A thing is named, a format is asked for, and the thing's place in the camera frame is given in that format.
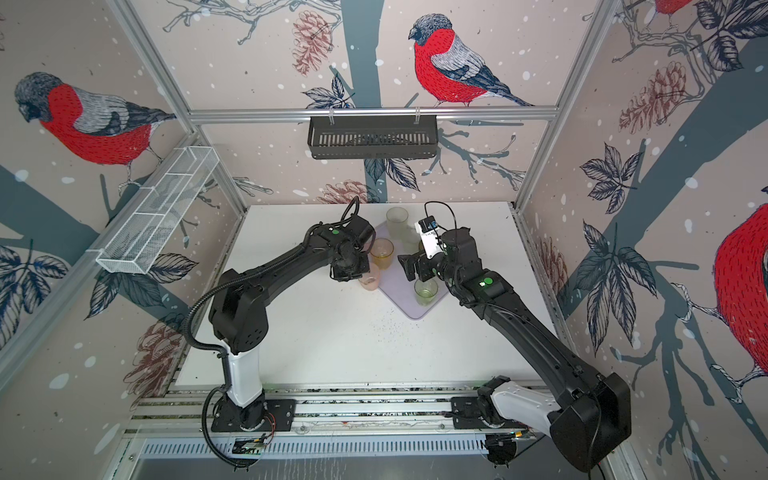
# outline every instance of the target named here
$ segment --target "metal vent grille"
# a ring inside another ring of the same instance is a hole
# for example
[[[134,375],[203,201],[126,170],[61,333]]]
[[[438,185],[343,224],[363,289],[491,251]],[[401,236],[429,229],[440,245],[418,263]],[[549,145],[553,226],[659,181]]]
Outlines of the metal vent grille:
[[[214,439],[222,452],[232,455],[236,438]],[[400,455],[485,455],[485,435],[347,435],[342,437],[276,437],[261,454],[261,458],[285,460],[291,458],[370,457]],[[141,458],[209,458],[214,454],[203,439],[148,439]],[[249,458],[252,455],[232,455]]]

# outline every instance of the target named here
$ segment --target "purple tray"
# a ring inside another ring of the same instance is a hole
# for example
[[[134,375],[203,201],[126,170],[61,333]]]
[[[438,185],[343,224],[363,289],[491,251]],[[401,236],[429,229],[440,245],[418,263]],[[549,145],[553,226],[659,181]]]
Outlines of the purple tray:
[[[379,280],[379,290],[384,292],[392,303],[397,305],[408,318],[413,320],[422,318],[432,307],[437,305],[446,293],[448,293],[448,288],[445,287],[443,282],[438,281],[438,290],[437,295],[435,295],[435,300],[427,306],[419,305],[419,303],[416,302],[416,292],[413,290],[415,280],[409,282],[408,279],[406,279],[406,273],[402,271],[402,266],[400,266],[400,262],[397,261],[398,255],[406,253],[402,246],[402,242],[400,239],[391,238],[389,236],[386,222],[376,227],[376,238],[389,239],[389,241],[392,242],[392,245],[395,246],[395,252],[392,254],[394,256],[392,265],[390,265],[388,269],[382,271],[381,280]]]

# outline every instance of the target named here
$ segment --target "bird illustration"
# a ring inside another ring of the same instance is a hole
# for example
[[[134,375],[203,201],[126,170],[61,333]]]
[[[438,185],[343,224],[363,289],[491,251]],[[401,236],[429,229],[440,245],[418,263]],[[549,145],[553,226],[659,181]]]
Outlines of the bird illustration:
[[[733,384],[733,403],[742,403],[744,384],[768,376],[768,204],[761,205],[744,223],[720,244],[714,265],[717,308],[698,306],[690,301],[685,286],[672,283],[683,290],[690,319],[692,309],[714,316],[730,328],[733,337],[752,356],[752,371],[735,380],[722,366],[711,365]]]
[[[530,107],[515,97],[453,31],[448,17],[439,13],[422,16],[408,36],[414,40],[416,77],[424,89],[443,102],[469,102],[481,97],[502,97]]]
[[[145,150],[155,154],[149,145],[155,128],[176,118],[115,95],[73,87],[42,71],[24,77],[16,85],[15,97],[27,122],[40,120],[73,154],[95,164],[125,165],[128,179],[118,192],[138,185],[131,179],[131,162]]]

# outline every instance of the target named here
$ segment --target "white wire basket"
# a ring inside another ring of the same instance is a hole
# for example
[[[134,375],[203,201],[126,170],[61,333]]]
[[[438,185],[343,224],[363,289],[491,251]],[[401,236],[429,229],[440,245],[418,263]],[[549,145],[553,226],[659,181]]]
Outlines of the white wire basket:
[[[200,193],[219,157],[211,147],[185,147],[118,230],[96,262],[108,272],[147,273]]]

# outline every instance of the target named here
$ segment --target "black wire basket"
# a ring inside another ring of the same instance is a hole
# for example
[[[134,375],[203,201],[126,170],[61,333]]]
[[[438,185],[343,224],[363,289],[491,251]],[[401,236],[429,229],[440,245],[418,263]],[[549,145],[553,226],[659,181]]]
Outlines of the black wire basket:
[[[312,117],[307,139],[312,157],[432,158],[437,155],[435,115]]]

